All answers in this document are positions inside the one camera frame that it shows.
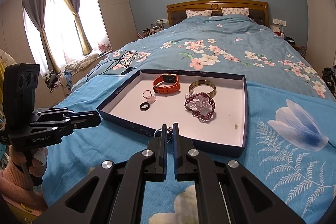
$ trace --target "smartwatch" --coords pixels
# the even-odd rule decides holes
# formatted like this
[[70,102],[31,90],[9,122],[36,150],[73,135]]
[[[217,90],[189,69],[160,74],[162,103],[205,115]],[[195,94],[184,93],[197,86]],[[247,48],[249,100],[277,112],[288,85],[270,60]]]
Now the smartwatch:
[[[159,86],[160,83],[172,83],[170,86]],[[169,94],[180,90],[180,81],[177,75],[164,73],[156,78],[153,82],[153,90],[155,93]]]

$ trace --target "window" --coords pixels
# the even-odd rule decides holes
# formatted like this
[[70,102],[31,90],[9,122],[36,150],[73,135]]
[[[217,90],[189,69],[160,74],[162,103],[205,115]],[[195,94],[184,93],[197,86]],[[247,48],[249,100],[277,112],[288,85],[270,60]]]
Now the window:
[[[40,33],[25,9],[23,10],[29,46],[35,62],[41,66],[41,74],[44,75],[49,70]],[[79,15],[92,49],[98,51],[99,44],[106,44],[107,38],[98,1],[81,0]],[[44,21],[50,50],[60,69],[83,56],[74,16],[63,0],[47,0]]]
[[98,50],[102,43],[106,44],[106,31],[97,0],[81,0],[79,16],[87,40],[93,50]]
[[48,70],[47,59],[42,46],[40,32],[36,29],[35,25],[30,20],[26,10],[23,8],[23,19],[25,23],[25,30],[31,53],[33,54],[36,64],[41,66],[40,73],[45,75]]
[[47,0],[44,21],[50,50],[60,68],[83,56],[74,16],[63,0]]

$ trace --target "tray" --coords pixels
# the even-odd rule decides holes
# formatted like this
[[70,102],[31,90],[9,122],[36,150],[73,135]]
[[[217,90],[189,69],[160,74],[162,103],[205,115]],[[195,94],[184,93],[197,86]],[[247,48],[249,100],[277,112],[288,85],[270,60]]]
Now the tray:
[[[145,90],[153,92],[153,81],[163,73],[179,75],[180,90],[169,95],[155,94],[149,110],[141,111]],[[189,85],[197,80],[209,80],[216,85],[215,113],[209,122],[200,122],[184,107]],[[208,93],[209,86],[194,91]],[[239,157],[245,148],[248,121],[248,96],[244,75],[214,72],[138,70],[118,87],[98,107],[103,119],[143,135],[153,136],[162,124],[178,123],[181,136],[191,138],[203,151]]]

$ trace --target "cushion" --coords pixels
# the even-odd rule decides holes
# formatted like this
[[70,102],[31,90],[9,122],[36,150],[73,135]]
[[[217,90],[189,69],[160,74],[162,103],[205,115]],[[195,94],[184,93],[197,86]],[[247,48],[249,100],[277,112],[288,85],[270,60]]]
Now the cushion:
[[241,14],[245,16],[249,16],[249,9],[248,8],[222,8],[223,15],[230,15],[230,14]]
[[194,17],[194,16],[206,16],[209,17],[211,16],[212,10],[204,10],[204,11],[191,11],[187,10],[187,18],[189,17]]

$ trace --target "pink crystal ring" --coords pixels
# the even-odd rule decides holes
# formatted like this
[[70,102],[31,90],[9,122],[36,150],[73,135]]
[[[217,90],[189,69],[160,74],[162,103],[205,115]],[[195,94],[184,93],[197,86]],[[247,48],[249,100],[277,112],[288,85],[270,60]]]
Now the pink crystal ring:
[[[194,117],[197,117],[200,121],[209,121],[215,110],[215,101],[203,91],[201,93],[195,93],[193,90],[185,96],[184,106],[187,110],[190,110]],[[206,115],[201,113],[207,110],[210,110],[209,107],[212,107],[211,111],[208,111]]]
[[[145,94],[146,91],[149,91],[151,96],[145,97],[144,94]],[[144,97],[146,99],[147,103],[150,103],[150,104],[152,104],[156,101],[156,96],[152,96],[152,92],[150,90],[145,90],[142,94],[142,97]]]

